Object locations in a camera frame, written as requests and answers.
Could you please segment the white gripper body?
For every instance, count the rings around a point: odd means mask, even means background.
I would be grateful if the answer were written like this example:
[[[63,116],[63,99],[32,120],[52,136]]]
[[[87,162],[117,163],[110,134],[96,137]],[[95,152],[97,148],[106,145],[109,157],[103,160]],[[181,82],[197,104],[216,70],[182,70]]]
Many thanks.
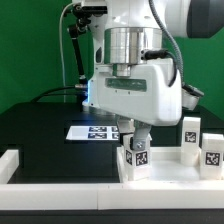
[[[181,78],[170,63],[133,66],[131,76],[112,76],[109,66],[99,66],[90,81],[90,105],[153,126],[173,126],[182,113]]]

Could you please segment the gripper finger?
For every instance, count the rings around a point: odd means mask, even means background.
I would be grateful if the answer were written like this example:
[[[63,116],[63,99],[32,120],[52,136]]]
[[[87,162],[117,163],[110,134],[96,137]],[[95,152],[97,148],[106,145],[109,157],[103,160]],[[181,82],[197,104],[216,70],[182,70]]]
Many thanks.
[[[127,117],[118,116],[117,126],[121,134],[133,133],[135,130],[134,120]]]
[[[135,121],[134,128],[132,149],[145,150],[149,142],[148,138],[151,131],[151,125],[140,121]]]

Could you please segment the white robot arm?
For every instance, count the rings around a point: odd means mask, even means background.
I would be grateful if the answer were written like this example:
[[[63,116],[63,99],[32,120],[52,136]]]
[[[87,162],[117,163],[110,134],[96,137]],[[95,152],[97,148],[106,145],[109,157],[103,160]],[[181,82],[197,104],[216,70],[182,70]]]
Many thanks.
[[[133,149],[144,150],[153,126],[173,126],[203,93],[186,84],[177,37],[210,38],[224,28],[224,0],[72,0],[75,31],[93,36],[90,108],[135,121]]]

